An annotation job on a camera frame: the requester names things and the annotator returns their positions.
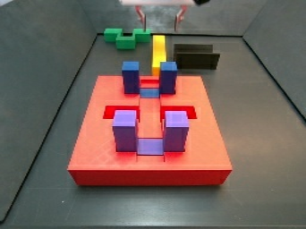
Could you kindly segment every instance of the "yellow block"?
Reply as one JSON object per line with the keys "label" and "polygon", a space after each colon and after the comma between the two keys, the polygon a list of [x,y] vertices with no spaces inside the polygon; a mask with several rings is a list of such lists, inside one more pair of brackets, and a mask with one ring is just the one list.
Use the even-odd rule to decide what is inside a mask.
{"label": "yellow block", "polygon": [[160,62],[167,61],[166,56],[166,37],[164,35],[152,36],[152,75],[159,76]]}

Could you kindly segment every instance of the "red block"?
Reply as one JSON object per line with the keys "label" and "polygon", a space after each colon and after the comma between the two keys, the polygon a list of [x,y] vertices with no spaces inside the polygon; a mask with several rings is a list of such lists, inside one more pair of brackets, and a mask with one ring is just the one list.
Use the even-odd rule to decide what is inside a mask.
{"label": "red block", "polygon": [[140,105],[142,116],[144,100],[138,95],[123,94],[120,77],[97,78],[68,165],[76,184],[218,185],[224,182],[232,165],[200,77],[179,76],[175,88],[175,95],[162,95],[160,105],[195,108],[196,119],[188,119],[187,150],[164,152],[164,156],[136,156],[136,152],[116,152],[112,120],[103,119],[101,114],[106,106]]}
{"label": "red block", "polygon": [[156,76],[142,76],[140,77],[140,88],[142,89],[159,89],[159,78]]}

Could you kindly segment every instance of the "green block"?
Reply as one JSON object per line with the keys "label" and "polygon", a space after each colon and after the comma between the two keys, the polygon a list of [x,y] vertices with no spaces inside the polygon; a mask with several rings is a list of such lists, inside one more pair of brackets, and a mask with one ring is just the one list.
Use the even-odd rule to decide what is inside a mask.
{"label": "green block", "polygon": [[104,40],[106,42],[116,42],[118,36],[122,36],[123,29],[106,29]]}
{"label": "green block", "polygon": [[136,42],[151,42],[151,30],[150,29],[134,29],[132,35],[136,38]]}
{"label": "green block", "polygon": [[136,48],[136,39],[135,36],[118,36],[116,39],[118,49],[135,49]]}

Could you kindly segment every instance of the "blue block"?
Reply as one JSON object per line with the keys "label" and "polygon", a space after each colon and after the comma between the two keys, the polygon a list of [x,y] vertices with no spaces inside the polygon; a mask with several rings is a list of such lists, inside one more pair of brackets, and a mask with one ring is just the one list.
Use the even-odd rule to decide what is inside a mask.
{"label": "blue block", "polygon": [[160,71],[176,72],[176,62],[160,62]]}
{"label": "blue block", "polygon": [[136,132],[136,111],[116,111],[112,121],[112,132],[116,141],[118,152],[136,152],[138,132]]}
{"label": "blue block", "polygon": [[140,98],[159,98],[159,89],[140,89]]}
{"label": "blue block", "polygon": [[176,63],[160,63],[160,94],[175,94],[175,81],[176,81]]}
{"label": "blue block", "polygon": [[140,93],[139,62],[123,62],[122,77],[126,94]]}
{"label": "blue block", "polygon": [[162,156],[163,154],[163,139],[139,139],[138,155]]}
{"label": "blue block", "polygon": [[122,65],[122,71],[139,71],[139,62],[124,61]]}
{"label": "blue block", "polygon": [[186,111],[164,112],[164,152],[184,152],[188,132]]}

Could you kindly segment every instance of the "red platform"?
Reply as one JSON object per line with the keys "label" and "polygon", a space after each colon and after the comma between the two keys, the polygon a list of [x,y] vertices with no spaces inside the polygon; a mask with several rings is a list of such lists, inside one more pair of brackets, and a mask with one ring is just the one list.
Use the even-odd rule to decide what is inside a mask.
{"label": "red platform", "polygon": [[[146,81],[143,84],[152,85],[148,88],[155,88],[155,83]],[[76,184],[223,184],[232,165],[200,77],[179,76],[175,91],[175,95],[162,95],[159,103],[154,99],[144,105],[139,95],[123,94],[120,76],[97,77],[68,165]],[[163,156],[138,156],[136,152],[116,152],[111,119],[114,112],[106,116],[106,106],[115,109],[122,109],[123,106],[132,107],[139,111],[142,138],[162,137],[158,110],[162,118],[164,110],[187,110],[190,128],[186,152],[164,152]]]}

